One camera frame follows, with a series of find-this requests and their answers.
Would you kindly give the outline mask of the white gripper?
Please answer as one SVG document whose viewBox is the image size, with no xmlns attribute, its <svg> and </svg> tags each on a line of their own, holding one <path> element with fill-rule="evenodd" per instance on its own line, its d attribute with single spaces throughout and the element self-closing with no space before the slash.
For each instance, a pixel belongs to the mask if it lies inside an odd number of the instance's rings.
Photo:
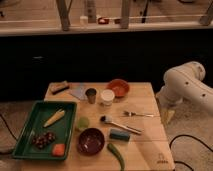
<svg viewBox="0 0 213 171">
<path fill-rule="evenodd" d="M 160 91 L 156 94 L 156 98 L 159 101 L 161 107 L 170 108 L 176 105 L 177 95 L 170 90 L 168 87 L 162 87 Z M 168 124 L 172 117 L 174 116 L 175 111 L 171 109 L 165 110 L 165 123 Z"/>
</svg>

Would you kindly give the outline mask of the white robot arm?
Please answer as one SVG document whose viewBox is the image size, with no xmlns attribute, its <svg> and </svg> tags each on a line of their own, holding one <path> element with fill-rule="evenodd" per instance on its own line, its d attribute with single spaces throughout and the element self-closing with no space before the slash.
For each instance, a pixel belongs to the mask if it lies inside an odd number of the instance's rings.
<svg viewBox="0 0 213 171">
<path fill-rule="evenodd" d="M 213 115 L 213 88 L 202 82 L 205 74 L 204 66 L 196 61 L 172 67 L 164 73 L 164 85 L 156 94 L 163 125 L 174 116 L 173 107 L 184 99 Z"/>
</svg>

